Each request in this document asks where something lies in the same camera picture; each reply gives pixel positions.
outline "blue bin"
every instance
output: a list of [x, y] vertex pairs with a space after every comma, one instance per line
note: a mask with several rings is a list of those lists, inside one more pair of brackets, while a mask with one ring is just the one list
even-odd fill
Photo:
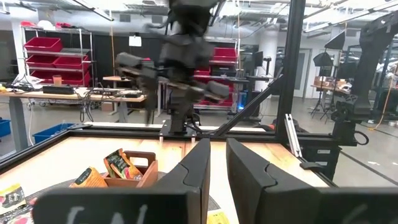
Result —
[[51, 136], [53, 136], [56, 132], [61, 131], [61, 128], [69, 128], [70, 126], [72, 126], [74, 124], [71, 123], [64, 123], [64, 124], [58, 124], [54, 127], [48, 128], [44, 131], [41, 131], [39, 133], [36, 133], [33, 135], [33, 138], [35, 139], [35, 143], [39, 143], [42, 142], [48, 138], [50, 138]]
[[11, 134], [10, 120], [0, 119], [0, 137]]

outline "floor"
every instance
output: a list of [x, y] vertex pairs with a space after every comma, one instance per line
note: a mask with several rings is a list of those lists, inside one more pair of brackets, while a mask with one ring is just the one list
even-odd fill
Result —
[[[7, 98], [0, 98], [0, 117], [9, 119], [9, 109]], [[295, 98], [292, 107], [292, 116], [299, 121], [302, 128], [311, 133], [330, 133], [333, 129], [333, 122], [325, 122], [325, 118], [320, 120], [322, 114], [316, 114], [314, 118], [310, 116], [309, 107], [314, 106], [316, 101]], [[266, 100], [261, 105], [262, 124], [269, 124], [275, 119], [277, 112], [277, 100]], [[32, 115], [27, 108], [24, 108], [25, 123], [30, 134], [50, 128], [57, 124], [79, 123], [80, 110], [76, 106], [46, 106], [35, 105], [33, 108], [33, 118], [29, 125]], [[115, 122], [118, 115], [109, 115], [108, 112], [93, 110], [94, 121]], [[226, 113], [215, 113], [202, 111], [202, 125], [219, 126], [227, 121]], [[155, 117], [155, 124], [160, 124], [169, 116], [162, 114]], [[142, 123], [144, 113], [135, 111], [129, 115], [130, 123]], [[249, 123], [240, 123], [238, 126], [253, 126]], [[358, 125], [356, 128], [370, 138], [370, 143], [366, 146], [343, 147], [340, 154], [333, 181], [339, 186], [396, 186], [398, 185], [398, 149], [395, 143], [398, 138], [398, 128], [381, 125], [379, 131], [371, 131], [365, 125]], [[14, 152], [14, 142], [11, 135], [1, 138], [0, 159]]]

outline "white paper sign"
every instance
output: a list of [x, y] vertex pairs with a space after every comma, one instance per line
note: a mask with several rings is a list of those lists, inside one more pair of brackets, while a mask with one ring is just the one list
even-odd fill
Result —
[[129, 37], [129, 46], [132, 47], [141, 47], [141, 37], [130, 36]]

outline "black mat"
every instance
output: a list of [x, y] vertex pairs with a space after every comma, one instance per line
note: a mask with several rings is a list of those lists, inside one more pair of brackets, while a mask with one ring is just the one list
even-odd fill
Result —
[[[164, 175], [166, 175], [166, 173], [164, 173], [164, 172], [158, 172], [158, 180], [159, 180], [160, 178], [162, 178]], [[46, 189], [43, 189], [43, 190], [41, 190], [41, 191], [38, 191], [38, 192], [36, 192], [36, 193], [34, 193], [34, 194], [32, 194], [32, 195], [26, 197], [26, 202], [29, 203], [33, 198], [39, 197], [40, 195], [42, 195], [42, 194], [46, 193], [47, 191], [52, 190], [52, 189], [54, 189], [54, 188], [57, 188], [57, 187], [69, 187], [69, 185], [70, 185], [71, 183], [73, 183], [73, 181], [75, 181], [75, 179], [73, 179], [73, 180], [68, 180], [68, 181], [65, 181], [65, 182], [62, 182], [62, 183], [59, 183], [59, 184], [55, 184], [55, 185], [53, 185], [53, 186], [51, 186], [51, 187], [47, 187]], [[214, 199], [213, 199], [212, 197], [209, 196], [209, 206], [208, 206], [208, 210], [209, 210], [209, 211], [212, 211], [212, 210], [217, 210], [217, 209], [220, 209], [220, 206], [217, 204], [216, 201], [214, 201]]]

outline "fluorescent light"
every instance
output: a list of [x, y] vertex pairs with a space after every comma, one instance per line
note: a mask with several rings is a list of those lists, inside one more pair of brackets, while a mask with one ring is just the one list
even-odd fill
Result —
[[9, 14], [10, 14], [10, 12], [7, 12], [7, 11], [1, 10], [1, 9], [0, 9], [0, 13], [1, 13], [1, 14], [5, 14], [5, 15], [9, 15]]
[[93, 11], [93, 12], [95, 12], [97, 15], [99, 15], [99, 16], [101, 16], [101, 17], [103, 17], [103, 18], [105, 18], [105, 19], [107, 19], [109, 21], [114, 21], [114, 19], [112, 17], [107, 15], [107, 13], [105, 13], [101, 9], [97, 9], [97, 8], [87, 4], [87, 2], [84, 2], [82, 0], [72, 0], [72, 1], [74, 1], [74, 2], [76, 2], [78, 4], [80, 4], [81, 6], [87, 8], [87, 9]]
[[342, 19], [340, 19], [338, 21], [326, 22], [324, 24], [312, 27], [311, 29], [304, 30], [303, 32], [304, 33], [308, 33], [308, 32], [313, 32], [313, 31], [318, 30], [318, 29], [324, 29], [326, 27], [331, 27], [331, 26], [334, 26], [334, 25], [337, 25], [337, 24], [341, 24], [342, 22], [347, 22], [347, 21], [350, 21], [352, 19], [356, 19], [356, 18], [359, 18], [361, 16], [365, 16], [365, 15], [374, 13], [376, 11], [387, 9], [389, 7], [396, 6], [396, 5], [398, 5], [398, 0], [390, 1], [390, 2], [387, 2], [385, 4], [381, 4], [379, 6], [372, 7], [370, 9], [366, 9], [366, 10], [351, 14], [351, 15], [346, 16], [346, 17], [344, 17], [344, 18], [342, 18]]

